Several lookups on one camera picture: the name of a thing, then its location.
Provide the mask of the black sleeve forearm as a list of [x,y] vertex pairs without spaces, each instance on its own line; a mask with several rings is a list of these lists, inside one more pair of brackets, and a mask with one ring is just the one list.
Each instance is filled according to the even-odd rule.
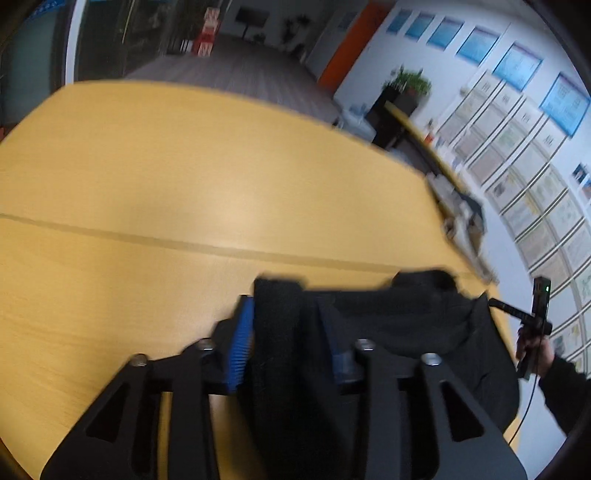
[[590,380],[575,365],[556,356],[539,386],[545,405],[565,435],[569,435],[590,402]]

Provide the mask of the person's right hand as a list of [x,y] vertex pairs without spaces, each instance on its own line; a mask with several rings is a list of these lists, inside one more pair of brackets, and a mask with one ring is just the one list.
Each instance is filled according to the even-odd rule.
[[531,349],[534,352],[532,372],[540,378],[543,378],[554,362],[554,350],[547,337],[533,338],[527,333],[525,327],[521,327],[518,330],[516,347],[516,358],[518,361],[524,359],[528,349]]

